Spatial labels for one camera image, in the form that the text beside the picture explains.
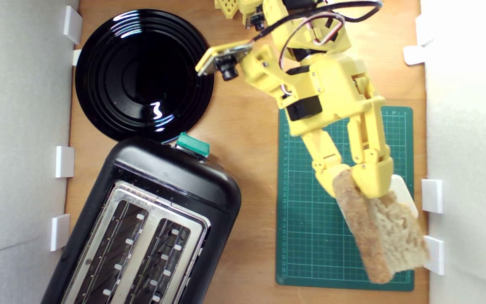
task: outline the black cable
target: black cable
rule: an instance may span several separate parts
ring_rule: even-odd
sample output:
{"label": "black cable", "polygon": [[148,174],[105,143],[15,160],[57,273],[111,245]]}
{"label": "black cable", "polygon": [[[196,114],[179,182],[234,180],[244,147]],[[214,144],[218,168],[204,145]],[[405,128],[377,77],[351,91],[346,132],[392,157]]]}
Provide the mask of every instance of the black cable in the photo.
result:
{"label": "black cable", "polygon": [[343,14],[339,14],[339,15],[343,16],[345,18],[346,22],[361,22],[361,21],[369,19],[370,16],[372,16],[376,12],[378,12],[383,6],[383,2],[381,0],[376,0],[376,1],[361,0],[361,1],[351,1],[351,2],[340,2],[340,3],[325,5],[325,6],[322,6],[320,8],[313,8],[312,10],[308,10],[308,11],[301,12],[301,13],[298,13],[298,14],[288,15],[288,16],[278,20],[276,23],[273,23],[272,25],[268,26],[266,29],[261,31],[254,38],[252,38],[252,40],[257,41],[258,39],[260,39],[260,38],[268,35],[269,33],[271,33],[274,29],[278,28],[283,23],[286,23],[290,20],[304,18],[304,17],[308,17],[308,16],[314,15],[314,14],[319,13],[319,12],[332,11],[332,10],[336,10],[336,9],[339,9],[339,8],[360,8],[360,7],[364,7],[364,6],[374,6],[374,8],[372,10],[368,11],[363,16],[358,17],[358,18],[346,17]]}

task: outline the red and white wire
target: red and white wire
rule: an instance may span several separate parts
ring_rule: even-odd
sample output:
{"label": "red and white wire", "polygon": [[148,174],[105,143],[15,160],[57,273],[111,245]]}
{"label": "red and white wire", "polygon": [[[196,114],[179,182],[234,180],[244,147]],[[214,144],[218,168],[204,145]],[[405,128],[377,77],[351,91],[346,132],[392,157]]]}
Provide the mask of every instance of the red and white wire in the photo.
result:
{"label": "red and white wire", "polygon": [[[281,70],[284,70],[284,66],[282,64],[282,60],[284,58],[284,53],[286,52],[286,48],[288,46],[288,43],[290,42],[290,40],[292,39],[292,37],[294,37],[295,33],[297,33],[297,31],[299,31],[299,29],[301,29],[303,26],[305,26],[305,24],[310,24],[310,26],[312,28],[312,23],[311,22],[314,21],[314,20],[316,20],[316,19],[322,19],[322,18],[334,18],[334,19],[339,20],[340,22],[337,25],[335,25],[335,27],[333,27],[331,29],[331,31],[326,35],[326,37],[324,37],[324,39],[322,41],[318,41],[318,39],[316,39],[314,41],[314,43],[317,46],[322,46],[323,44],[325,44],[326,42],[328,42],[341,29],[341,27],[343,27],[343,25],[345,23],[345,19],[343,18],[343,16],[342,15],[339,15],[337,13],[334,13],[334,12],[320,12],[318,14],[309,16],[306,19],[304,19],[294,29],[294,31],[290,34],[290,36],[288,37],[288,39],[286,40],[284,46],[281,49],[280,56],[278,57],[278,66],[280,67]],[[280,89],[286,95],[291,95],[292,94],[291,92],[289,92],[286,89],[286,87],[285,87],[284,84],[281,84],[280,85]]]}

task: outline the black plate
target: black plate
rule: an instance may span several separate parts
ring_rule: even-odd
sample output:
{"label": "black plate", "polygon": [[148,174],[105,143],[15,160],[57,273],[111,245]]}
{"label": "black plate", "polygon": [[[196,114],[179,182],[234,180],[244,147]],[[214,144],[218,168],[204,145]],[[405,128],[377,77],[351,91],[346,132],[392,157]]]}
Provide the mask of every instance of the black plate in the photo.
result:
{"label": "black plate", "polygon": [[194,66],[208,45],[180,17],[159,10],[125,12],[89,37],[76,66],[76,94],[87,118],[120,141],[157,142],[188,131],[208,107],[213,75]]}

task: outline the bread crust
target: bread crust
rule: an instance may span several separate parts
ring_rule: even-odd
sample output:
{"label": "bread crust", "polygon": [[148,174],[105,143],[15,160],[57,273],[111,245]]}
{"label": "bread crust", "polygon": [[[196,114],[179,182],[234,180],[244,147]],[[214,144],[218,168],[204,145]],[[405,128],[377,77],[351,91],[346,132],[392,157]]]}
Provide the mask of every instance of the bread crust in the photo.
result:
{"label": "bread crust", "polygon": [[367,199],[359,192],[350,170],[341,172],[333,179],[333,189],[337,204],[355,237],[370,281],[381,284],[389,282],[394,273],[388,267],[380,231],[370,217]]}

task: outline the white wall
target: white wall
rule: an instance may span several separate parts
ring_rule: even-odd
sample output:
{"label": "white wall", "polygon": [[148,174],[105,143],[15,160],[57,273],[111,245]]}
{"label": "white wall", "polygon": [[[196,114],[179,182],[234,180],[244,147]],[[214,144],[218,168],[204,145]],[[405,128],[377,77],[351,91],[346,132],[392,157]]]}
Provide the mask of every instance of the white wall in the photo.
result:
{"label": "white wall", "polygon": [[445,275],[431,274],[431,304],[486,303],[486,1],[421,0],[426,47],[428,177],[443,179]]}
{"label": "white wall", "polygon": [[0,303],[39,302],[60,255],[48,234],[66,192],[54,178],[69,143],[66,4],[78,0],[0,0]]}

